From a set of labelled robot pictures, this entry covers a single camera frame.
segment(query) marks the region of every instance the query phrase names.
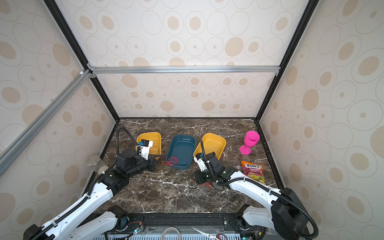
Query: marble tabletop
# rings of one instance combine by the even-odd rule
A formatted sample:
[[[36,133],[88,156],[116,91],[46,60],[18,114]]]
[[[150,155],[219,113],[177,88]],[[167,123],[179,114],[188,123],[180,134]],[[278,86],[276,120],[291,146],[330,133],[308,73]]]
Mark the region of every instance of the marble tabletop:
[[[247,131],[257,131],[253,119],[122,119],[123,126],[136,138],[144,132],[161,134],[161,152],[166,156],[173,136],[185,134],[195,137],[196,145],[205,133],[211,132],[227,141],[220,162],[241,170],[241,161],[261,164],[266,185],[276,187],[276,181],[265,155],[261,142],[252,147],[250,155],[243,155],[239,148],[244,145]],[[134,143],[123,131],[120,133],[120,151],[133,148]],[[112,138],[104,157],[110,166],[115,160],[116,137]],[[192,163],[187,170],[177,170],[159,164],[155,172],[145,172],[139,177],[130,178],[130,183],[111,200],[101,205],[96,212],[102,213],[113,205],[119,205],[128,213],[229,213],[237,212],[243,204],[255,207],[261,205],[248,196],[225,188],[219,190],[211,185],[197,185],[192,175],[199,167]]]

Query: wall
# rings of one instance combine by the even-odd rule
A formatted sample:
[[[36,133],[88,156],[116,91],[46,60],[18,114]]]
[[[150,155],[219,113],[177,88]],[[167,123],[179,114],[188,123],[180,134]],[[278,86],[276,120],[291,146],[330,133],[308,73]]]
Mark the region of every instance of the wall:
[[[322,1],[261,120],[318,239],[384,236],[383,23],[381,0]]]
[[[279,65],[307,0],[60,0],[93,66]]]
[[[57,216],[80,196],[114,120],[86,80],[0,177],[0,239]]]
[[[274,73],[100,74],[120,117],[254,117]]]
[[[0,3],[0,153],[82,67],[37,0]]]

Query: yellow plastic container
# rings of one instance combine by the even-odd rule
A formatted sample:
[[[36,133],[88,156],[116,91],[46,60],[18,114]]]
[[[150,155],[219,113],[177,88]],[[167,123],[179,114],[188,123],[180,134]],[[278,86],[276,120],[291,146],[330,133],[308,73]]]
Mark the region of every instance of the yellow plastic container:
[[[221,154],[223,153],[225,145],[227,144],[225,138],[209,132],[204,134],[202,140],[204,144],[205,154],[215,152],[217,159],[220,160]],[[201,152],[200,142],[197,145],[193,156],[196,156],[196,154],[198,154],[199,152]]]
[[[149,154],[153,154],[153,155],[161,154],[161,134],[160,133],[158,132],[142,133],[137,137],[137,142],[140,142],[142,139],[153,141],[153,146],[149,150]]]

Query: dark blue plastic container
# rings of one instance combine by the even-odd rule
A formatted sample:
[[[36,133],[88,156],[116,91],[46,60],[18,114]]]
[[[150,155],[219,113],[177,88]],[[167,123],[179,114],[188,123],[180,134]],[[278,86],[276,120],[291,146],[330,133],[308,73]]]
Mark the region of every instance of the dark blue plastic container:
[[[196,139],[188,135],[176,135],[170,143],[167,160],[171,157],[177,159],[177,164],[171,166],[176,169],[186,170],[192,164]]]

